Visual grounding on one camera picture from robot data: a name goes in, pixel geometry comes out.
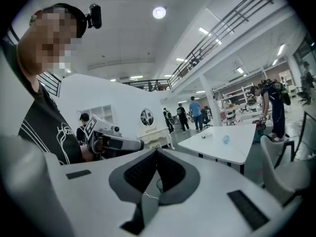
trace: round mirror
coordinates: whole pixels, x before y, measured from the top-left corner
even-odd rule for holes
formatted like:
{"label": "round mirror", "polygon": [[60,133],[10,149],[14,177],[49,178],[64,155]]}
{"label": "round mirror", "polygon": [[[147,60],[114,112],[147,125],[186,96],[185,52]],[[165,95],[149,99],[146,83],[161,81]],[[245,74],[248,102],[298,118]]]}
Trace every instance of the round mirror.
{"label": "round mirror", "polygon": [[140,119],[145,126],[150,126],[154,122],[153,114],[150,110],[144,109],[140,115]]}

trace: gray cushion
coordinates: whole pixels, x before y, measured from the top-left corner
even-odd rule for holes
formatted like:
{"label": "gray cushion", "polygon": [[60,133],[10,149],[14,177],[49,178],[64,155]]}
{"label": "gray cushion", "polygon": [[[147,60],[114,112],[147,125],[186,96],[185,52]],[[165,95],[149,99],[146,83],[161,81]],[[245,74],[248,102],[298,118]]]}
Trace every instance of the gray cushion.
{"label": "gray cushion", "polygon": [[276,168],[276,175],[284,186],[294,190],[304,189],[310,185],[312,165],[309,160],[288,162]]}

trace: white chair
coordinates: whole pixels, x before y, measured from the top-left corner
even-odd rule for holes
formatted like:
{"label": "white chair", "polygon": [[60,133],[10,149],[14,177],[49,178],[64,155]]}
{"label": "white chair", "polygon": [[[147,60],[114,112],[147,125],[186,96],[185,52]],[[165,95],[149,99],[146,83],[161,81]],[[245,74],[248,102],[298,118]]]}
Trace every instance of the white chair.
{"label": "white chair", "polygon": [[[316,158],[294,161],[294,142],[272,142],[262,136],[263,150],[263,181],[267,191],[283,206],[290,203],[296,196],[303,195],[310,185],[312,168]],[[291,146],[290,162],[280,165],[286,146]]]}

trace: black pants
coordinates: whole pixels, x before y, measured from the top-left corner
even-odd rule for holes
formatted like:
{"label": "black pants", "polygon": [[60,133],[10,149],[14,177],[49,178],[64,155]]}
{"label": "black pants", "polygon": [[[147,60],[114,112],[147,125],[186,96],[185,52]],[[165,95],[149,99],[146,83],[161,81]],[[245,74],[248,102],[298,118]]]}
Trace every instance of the black pants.
{"label": "black pants", "polygon": [[281,105],[272,106],[272,120],[272,132],[276,133],[278,138],[282,138],[285,134],[285,114],[283,103]]}
{"label": "black pants", "polygon": [[180,118],[180,123],[181,123],[181,126],[182,126],[182,130],[185,132],[186,129],[184,127],[184,125],[186,125],[187,129],[189,129],[189,125],[188,125],[188,120],[187,118]]}
{"label": "black pants", "polygon": [[167,126],[168,126],[169,132],[170,132],[170,133],[173,132],[173,126],[172,126],[172,124],[171,124],[168,120],[166,120],[166,124],[167,124]]}

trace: cable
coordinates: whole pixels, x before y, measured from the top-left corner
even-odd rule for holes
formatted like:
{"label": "cable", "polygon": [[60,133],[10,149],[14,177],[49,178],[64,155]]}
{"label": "cable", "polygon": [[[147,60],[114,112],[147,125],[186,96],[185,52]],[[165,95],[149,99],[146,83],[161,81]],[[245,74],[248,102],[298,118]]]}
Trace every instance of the cable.
{"label": "cable", "polygon": [[154,197],[154,196],[152,196],[152,195],[149,195],[147,192],[144,192],[143,195],[146,195],[146,196],[149,197],[149,198],[154,198],[154,199],[159,200],[158,197]]}

